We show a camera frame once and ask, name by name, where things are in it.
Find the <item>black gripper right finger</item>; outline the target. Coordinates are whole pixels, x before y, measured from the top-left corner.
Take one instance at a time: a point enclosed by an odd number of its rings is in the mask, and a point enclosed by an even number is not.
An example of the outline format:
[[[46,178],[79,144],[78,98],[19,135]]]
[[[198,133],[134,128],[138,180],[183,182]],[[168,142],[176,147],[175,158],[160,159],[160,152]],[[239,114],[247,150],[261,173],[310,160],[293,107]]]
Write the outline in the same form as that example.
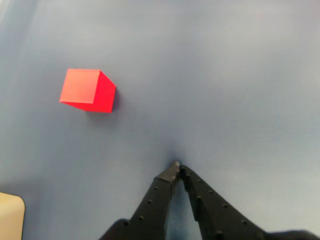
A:
[[[203,240],[265,240],[267,233],[248,220],[199,175],[180,167],[193,216]]]

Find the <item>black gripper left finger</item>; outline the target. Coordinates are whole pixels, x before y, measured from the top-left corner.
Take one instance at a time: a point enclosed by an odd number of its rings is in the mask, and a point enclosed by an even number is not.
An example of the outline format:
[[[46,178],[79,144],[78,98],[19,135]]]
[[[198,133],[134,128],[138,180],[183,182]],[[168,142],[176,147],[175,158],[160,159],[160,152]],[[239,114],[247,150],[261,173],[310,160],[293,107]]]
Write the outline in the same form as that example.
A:
[[[170,203],[180,179],[180,163],[157,175],[130,219],[117,220],[102,240],[165,240]]]

